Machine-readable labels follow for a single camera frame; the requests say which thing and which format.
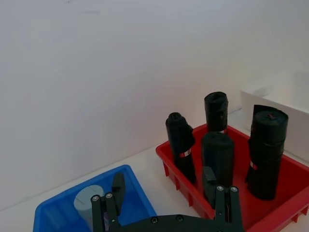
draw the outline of red label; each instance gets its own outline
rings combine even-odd
[[[187,150],[186,152],[180,153],[179,157],[184,158],[184,157],[187,157],[190,154],[191,154],[191,148],[189,150]]]
[[[252,161],[250,161],[250,166],[251,166],[254,170],[257,170],[257,166],[256,166]]]

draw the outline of white wall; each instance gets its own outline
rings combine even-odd
[[[167,139],[181,112],[308,67],[306,0],[1,0],[0,209]]]

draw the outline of rolled black trash bag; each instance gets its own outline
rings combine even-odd
[[[218,185],[233,185],[234,141],[227,134],[209,132],[203,137],[202,162],[212,168]]]
[[[208,131],[225,132],[227,128],[227,106],[226,94],[214,92],[204,99]]]
[[[171,113],[165,124],[175,165],[191,183],[196,182],[197,178],[191,154],[191,147],[195,143],[192,127],[179,113]]]
[[[249,139],[248,189],[261,200],[276,196],[288,116],[269,106],[255,105]]]

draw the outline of blue plastic bin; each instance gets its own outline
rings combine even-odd
[[[87,223],[74,208],[74,199],[79,191],[90,185],[100,185],[105,193],[111,191],[112,180],[116,173],[123,173],[126,182],[126,195],[119,217],[120,224],[124,226],[156,216],[131,167],[123,165],[41,203],[35,211],[33,232],[90,232]]]

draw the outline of white table surface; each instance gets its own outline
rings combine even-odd
[[[247,131],[241,123],[241,112],[239,110],[229,114],[228,124],[241,132],[249,134],[249,131]],[[308,163],[297,159],[293,155],[287,155],[309,166]],[[165,177],[162,161],[156,155],[155,147],[152,147],[51,191],[33,197],[25,202],[0,211],[0,232],[31,232],[33,229],[34,212],[41,202],[122,164],[131,166],[158,215],[184,214],[198,217],[194,209],[188,206],[186,198],[179,191],[175,190],[172,181]],[[292,222],[282,230],[282,232],[307,231],[309,231],[309,217],[306,216],[300,216],[297,223]]]

